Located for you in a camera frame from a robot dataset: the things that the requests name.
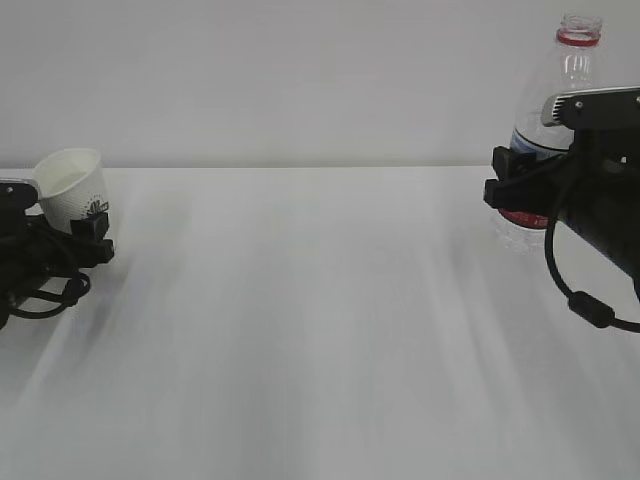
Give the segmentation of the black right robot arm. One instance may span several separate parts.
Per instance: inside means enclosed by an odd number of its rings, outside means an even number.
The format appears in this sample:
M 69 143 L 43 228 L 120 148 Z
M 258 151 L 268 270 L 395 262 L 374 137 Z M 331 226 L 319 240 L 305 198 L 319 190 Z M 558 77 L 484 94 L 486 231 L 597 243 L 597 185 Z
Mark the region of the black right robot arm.
M 573 133 L 569 149 L 538 160 L 498 146 L 495 178 L 484 187 L 493 209 L 557 219 L 639 280 L 639 89 L 569 91 L 549 97 L 546 127 Z

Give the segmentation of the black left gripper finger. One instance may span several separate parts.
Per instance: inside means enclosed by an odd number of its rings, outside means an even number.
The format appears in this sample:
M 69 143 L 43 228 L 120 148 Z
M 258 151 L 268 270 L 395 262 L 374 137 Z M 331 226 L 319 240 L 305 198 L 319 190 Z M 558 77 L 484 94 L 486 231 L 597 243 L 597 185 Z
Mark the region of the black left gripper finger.
M 49 271 L 91 269 L 114 258 L 114 242 L 107 238 L 110 222 L 106 212 L 72 220 L 70 233 L 53 228 L 47 220 L 44 225 L 50 244 L 45 260 Z

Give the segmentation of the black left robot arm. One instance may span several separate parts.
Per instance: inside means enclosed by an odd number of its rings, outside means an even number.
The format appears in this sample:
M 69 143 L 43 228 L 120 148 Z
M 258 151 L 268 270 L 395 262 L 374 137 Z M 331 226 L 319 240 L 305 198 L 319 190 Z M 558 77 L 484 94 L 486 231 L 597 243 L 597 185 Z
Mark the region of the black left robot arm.
M 54 229 L 43 214 L 27 211 L 39 202 L 26 179 L 1 181 L 1 324 L 11 316 L 54 317 L 75 306 L 91 290 L 84 272 L 109 263 L 114 242 L 106 237 L 105 210 L 73 220 L 71 231 Z

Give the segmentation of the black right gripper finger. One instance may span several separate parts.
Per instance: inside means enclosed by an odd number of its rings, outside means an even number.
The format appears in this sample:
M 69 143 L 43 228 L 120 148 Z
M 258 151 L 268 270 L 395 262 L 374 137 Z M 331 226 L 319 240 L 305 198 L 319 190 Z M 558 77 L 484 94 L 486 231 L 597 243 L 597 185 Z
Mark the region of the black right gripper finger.
M 549 217 L 573 178 L 573 163 L 569 153 L 538 160 L 534 153 L 495 147 L 491 166 L 496 177 L 485 181 L 483 199 L 496 210 Z

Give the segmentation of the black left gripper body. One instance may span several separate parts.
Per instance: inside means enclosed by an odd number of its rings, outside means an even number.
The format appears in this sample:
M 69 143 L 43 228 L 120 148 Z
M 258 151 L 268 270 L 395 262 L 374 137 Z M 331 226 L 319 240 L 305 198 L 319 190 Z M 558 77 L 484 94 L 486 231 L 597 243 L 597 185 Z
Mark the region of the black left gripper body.
M 73 276 L 74 271 L 49 271 L 45 260 L 50 244 L 43 214 L 1 209 L 1 279 L 27 280 L 40 276 Z

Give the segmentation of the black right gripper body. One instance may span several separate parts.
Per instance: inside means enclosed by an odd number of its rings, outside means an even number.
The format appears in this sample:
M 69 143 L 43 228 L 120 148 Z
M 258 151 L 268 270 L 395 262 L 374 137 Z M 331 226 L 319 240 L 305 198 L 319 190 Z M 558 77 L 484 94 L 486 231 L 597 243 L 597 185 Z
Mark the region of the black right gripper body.
M 549 233 L 561 221 L 580 235 L 637 235 L 639 126 L 572 131 L 573 178 L 554 206 Z

